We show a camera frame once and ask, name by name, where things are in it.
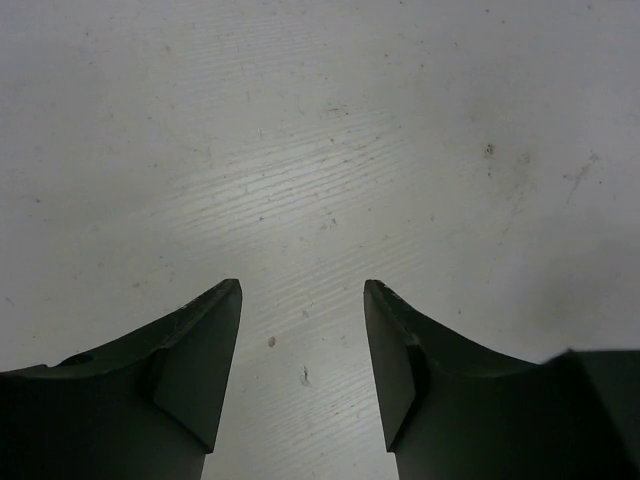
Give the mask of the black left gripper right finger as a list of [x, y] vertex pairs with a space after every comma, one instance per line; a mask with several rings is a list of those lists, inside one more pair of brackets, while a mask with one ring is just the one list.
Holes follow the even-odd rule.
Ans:
[[540, 364], [482, 346], [378, 280], [364, 314], [387, 450], [402, 479], [635, 479], [639, 354]]

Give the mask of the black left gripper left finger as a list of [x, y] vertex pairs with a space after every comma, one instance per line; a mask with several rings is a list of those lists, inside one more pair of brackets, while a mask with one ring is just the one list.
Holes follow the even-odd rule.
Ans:
[[242, 306], [227, 279], [55, 366], [1, 376], [5, 479], [198, 479], [216, 443]]

